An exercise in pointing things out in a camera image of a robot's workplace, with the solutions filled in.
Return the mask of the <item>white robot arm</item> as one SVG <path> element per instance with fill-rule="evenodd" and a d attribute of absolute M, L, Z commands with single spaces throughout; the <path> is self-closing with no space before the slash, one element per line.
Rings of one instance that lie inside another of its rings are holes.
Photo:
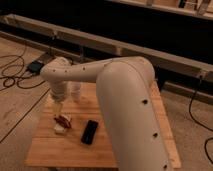
<path fill-rule="evenodd" d="M 174 171 L 151 100 L 155 79 L 143 57 L 71 65 L 59 57 L 41 70 L 52 96 L 66 97 L 68 81 L 96 85 L 96 97 L 119 171 Z"/>

